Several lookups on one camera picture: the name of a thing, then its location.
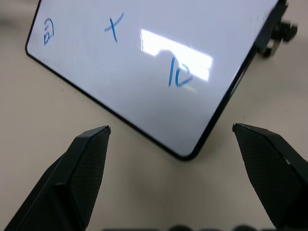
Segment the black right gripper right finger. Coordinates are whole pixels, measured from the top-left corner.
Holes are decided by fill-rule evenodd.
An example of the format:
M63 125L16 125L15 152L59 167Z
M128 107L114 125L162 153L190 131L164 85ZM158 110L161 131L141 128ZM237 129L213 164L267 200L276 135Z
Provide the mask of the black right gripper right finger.
M276 229L308 231L308 161L281 135L232 126L248 178Z

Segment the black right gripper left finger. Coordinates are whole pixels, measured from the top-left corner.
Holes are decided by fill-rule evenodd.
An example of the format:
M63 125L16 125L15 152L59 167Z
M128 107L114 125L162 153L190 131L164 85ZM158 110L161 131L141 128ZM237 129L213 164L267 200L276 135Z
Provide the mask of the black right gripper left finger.
M101 187L111 129L74 138L51 164L4 231L85 231Z

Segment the black whiteboard stand clamp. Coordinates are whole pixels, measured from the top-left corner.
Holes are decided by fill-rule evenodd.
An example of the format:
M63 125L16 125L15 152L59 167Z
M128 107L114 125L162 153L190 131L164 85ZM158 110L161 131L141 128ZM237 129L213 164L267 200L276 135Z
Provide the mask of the black whiteboard stand clamp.
M287 8L287 0L278 0L255 40L256 51L263 58L273 56L282 42L290 42L298 32L297 23L282 20Z

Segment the white whiteboard with black frame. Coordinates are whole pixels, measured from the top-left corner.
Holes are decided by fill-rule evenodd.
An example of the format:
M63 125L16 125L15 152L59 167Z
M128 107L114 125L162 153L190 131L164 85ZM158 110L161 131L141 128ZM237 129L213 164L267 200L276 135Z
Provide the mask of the white whiteboard with black frame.
M286 0L39 0L26 53L190 160L285 8Z

